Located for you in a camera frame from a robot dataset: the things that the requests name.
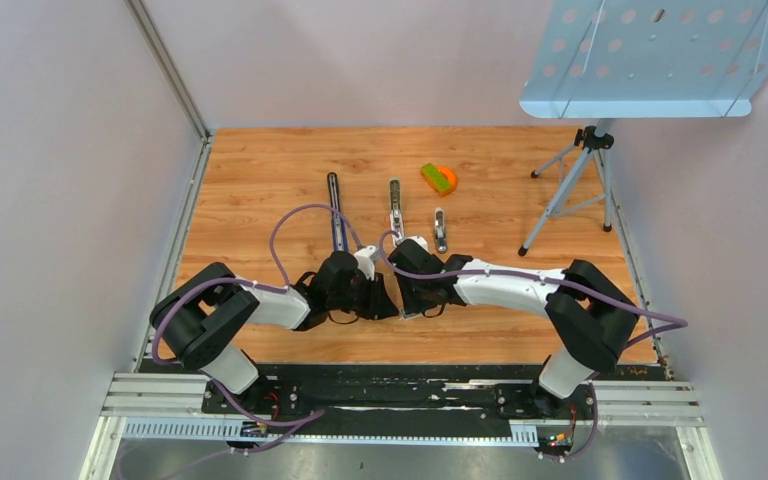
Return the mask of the beige grey stapler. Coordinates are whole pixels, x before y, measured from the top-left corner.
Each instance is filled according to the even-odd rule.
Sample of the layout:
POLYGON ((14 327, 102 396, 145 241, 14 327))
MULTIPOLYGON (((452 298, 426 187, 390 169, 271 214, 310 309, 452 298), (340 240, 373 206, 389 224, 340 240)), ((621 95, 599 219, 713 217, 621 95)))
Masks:
POLYGON ((404 237, 404 219, 401 204, 401 182, 398 177, 389 180, 390 228, 394 232, 395 246, 404 237))

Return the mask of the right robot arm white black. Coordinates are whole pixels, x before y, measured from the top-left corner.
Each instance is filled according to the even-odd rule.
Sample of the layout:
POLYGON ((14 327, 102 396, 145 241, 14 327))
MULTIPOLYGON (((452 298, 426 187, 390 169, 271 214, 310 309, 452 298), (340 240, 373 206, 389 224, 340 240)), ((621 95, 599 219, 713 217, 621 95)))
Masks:
POLYGON ((634 303, 581 259, 564 268, 529 270, 470 255, 441 260, 419 240, 404 239, 387 262, 410 306, 495 306, 547 319, 561 345, 530 392, 533 408, 544 417, 561 414, 581 383, 617 366, 639 320, 634 303))

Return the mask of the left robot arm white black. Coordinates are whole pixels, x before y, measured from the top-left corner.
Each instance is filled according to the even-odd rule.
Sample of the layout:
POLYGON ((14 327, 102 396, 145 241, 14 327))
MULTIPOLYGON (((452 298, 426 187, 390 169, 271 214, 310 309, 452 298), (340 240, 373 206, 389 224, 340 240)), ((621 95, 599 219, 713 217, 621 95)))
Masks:
POLYGON ((247 324, 307 331, 334 311, 365 320, 398 316, 375 256, 371 247, 334 251, 287 287, 238 277, 214 262, 156 304, 149 323, 184 368, 218 381, 231 404, 253 413, 264 405, 267 389, 255 363, 234 346, 237 333, 247 324))

